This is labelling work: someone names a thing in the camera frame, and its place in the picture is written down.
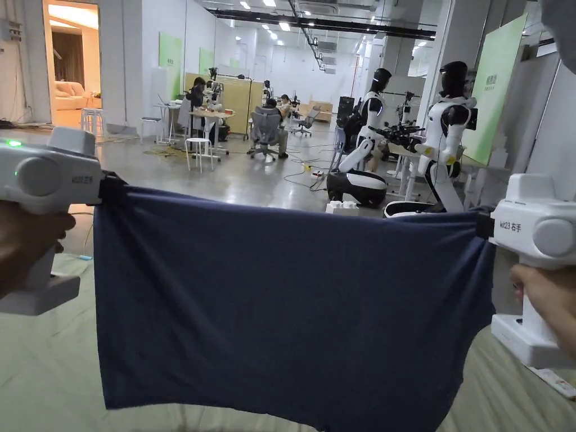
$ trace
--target green panel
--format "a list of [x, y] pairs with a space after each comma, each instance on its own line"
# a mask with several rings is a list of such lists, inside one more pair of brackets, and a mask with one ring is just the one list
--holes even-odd
[[466, 130], [462, 138], [464, 154], [481, 164], [490, 161], [527, 16], [493, 31], [484, 41], [472, 93], [478, 101], [478, 126], [476, 131]]
[[182, 80], [182, 39], [160, 32], [158, 65], [168, 70], [168, 89], [170, 98], [180, 94]]
[[198, 60], [198, 73], [210, 75], [208, 69], [214, 66], [214, 51], [205, 50], [200, 48], [200, 56]]

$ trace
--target mesh office chair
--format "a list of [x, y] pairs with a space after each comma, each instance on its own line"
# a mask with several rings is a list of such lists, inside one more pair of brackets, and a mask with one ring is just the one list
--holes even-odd
[[302, 135], [308, 134], [312, 136], [312, 132], [307, 131], [306, 129], [310, 129], [312, 127], [312, 124], [314, 123], [314, 120], [316, 120], [316, 118], [318, 117], [318, 114], [320, 114], [320, 106], [314, 105], [312, 107], [312, 110], [308, 113], [308, 115], [304, 120], [296, 120], [294, 122], [296, 126], [300, 126], [300, 129], [292, 131], [292, 134], [297, 134], [298, 132], [300, 132]]
[[275, 146], [280, 143], [278, 127], [281, 121], [282, 116], [275, 108], [256, 107], [256, 110], [252, 112], [251, 138], [254, 144], [258, 144], [260, 148], [247, 152], [251, 159], [254, 159], [257, 153], [262, 153], [264, 157], [269, 154], [273, 161], [276, 160], [273, 155], [278, 154], [278, 152], [270, 150], [268, 146]]

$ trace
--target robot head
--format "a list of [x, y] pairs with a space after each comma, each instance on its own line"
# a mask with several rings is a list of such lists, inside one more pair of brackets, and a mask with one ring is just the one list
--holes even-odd
[[468, 66], [464, 62], [452, 62], [440, 68], [442, 75], [442, 97], [461, 97], [464, 95]]
[[388, 86], [388, 81], [390, 81], [391, 76], [392, 74], [382, 67], [376, 69], [370, 91], [374, 93], [382, 93], [386, 86]]

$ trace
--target curtain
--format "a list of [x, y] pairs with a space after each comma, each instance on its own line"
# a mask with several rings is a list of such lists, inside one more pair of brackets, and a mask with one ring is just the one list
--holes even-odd
[[73, 33], [52, 32], [54, 45], [54, 72], [56, 81], [73, 81], [84, 83], [84, 54], [82, 52], [82, 35]]

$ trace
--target stool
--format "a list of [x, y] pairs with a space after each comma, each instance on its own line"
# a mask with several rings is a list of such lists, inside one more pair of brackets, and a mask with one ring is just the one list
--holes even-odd
[[101, 108], [82, 108], [80, 125], [83, 131], [91, 132], [94, 136], [101, 135], [105, 138], [108, 132], [104, 110]]
[[212, 171], [214, 171], [214, 159], [212, 158], [212, 145], [210, 144], [210, 140], [207, 138], [188, 138], [186, 140], [186, 143], [184, 143], [184, 148], [186, 149], [186, 161], [188, 162], [188, 171], [190, 171], [188, 143], [194, 145], [195, 147], [194, 153], [196, 154], [196, 166], [198, 166], [198, 159], [200, 159], [200, 174], [202, 174], [202, 144], [204, 144], [205, 151], [208, 151], [208, 149], [210, 149], [210, 164], [212, 165]]
[[156, 142], [160, 139], [158, 138], [158, 124], [162, 121], [162, 119], [158, 117], [142, 117], [142, 129], [140, 130], [140, 144], [142, 144], [142, 139], [144, 138], [144, 125], [146, 123], [154, 123], [156, 127]]

